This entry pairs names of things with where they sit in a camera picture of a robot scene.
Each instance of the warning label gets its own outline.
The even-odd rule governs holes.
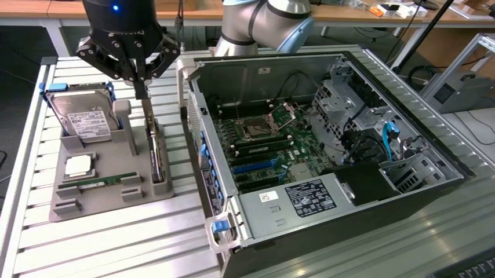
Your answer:
[[[285,187],[297,216],[305,217],[336,207],[321,180]]]
[[[109,128],[102,111],[66,114],[72,127],[81,139],[109,135]]]

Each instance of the slotted aluminum table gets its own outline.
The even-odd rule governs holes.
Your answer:
[[[369,51],[355,45],[303,51],[324,50],[352,52],[477,178],[408,219],[248,277],[424,277],[495,246],[493,162],[439,115],[424,112],[423,101]],[[49,223],[48,212],[60,125],[34,91],[0,220],[2,278],[220,277],[180,125],[175,66],[153,81],[149,94],[167,136],[176,196],[58,223]],[[106,80],[85,62],[65,57],[56,65],[41,66],[37,83]],[[140,125],[143,112],[132,88],[118,81],[114,89],[118,99],[130,100],[132,124]]]

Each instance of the floor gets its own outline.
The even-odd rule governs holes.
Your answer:
[[[360,44],[384,59],[388,55],[391,45],[397,40],[391,34],[387,35],[392,32],[392,29],[376,31],[372,28],[364,28],[364,30],[332,28],[328,37],[323,38],[319,35],[321,29],[315,28],[313,34],[307,40],[307,45]],[[373,42],[371,38],[365,38],[357,31],[365,36],[383,38],[377,38],[376,42]],[[175,37],[173,29],[169,28],[168,32]],[[65,27],[64,33],[70,51],[74,51],[78,39],[88,35],[88,28]],[[215,38],[219,35],[219,27],[209,27],[205,31],[204,28],[187,27],[187,49],[205,49],[207,43],[215,45]],[[0,168],[0,180],[10,174],[13,168],[28,106],[34,89],[32,83],[37,77],[37,63],[41,57],[54,55],[56,52],[44,28],[0,27],[0,92],[2,97],[2,101],[0,101],[0,151],[8,154]],[[413,56],[404,68],[404,72],[412,66],[424,63],[427,62],[420,56]],[[0,182],[0,204],[2,204],[1,196],[5,195],[6,187],[8,181]]]

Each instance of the blue pcie slot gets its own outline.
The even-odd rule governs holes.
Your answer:
[[[247,173],[247,172],[251,172],[251,171],[272,168],[272,167],[275,167],[275,165],[277,163],[277,160],[279,159],[275,158],[269,161],[255,163],[255,164],[251,164],[251,165],[247,165],[247,166],[235,167],[233,168],[233,174],[241,174],[241,173]]]

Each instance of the motherboard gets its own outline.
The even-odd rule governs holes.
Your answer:
[[[335,165],[307,119],[307,112],[283,101],[219,108],[213,124],[241,193],[305,180]]]

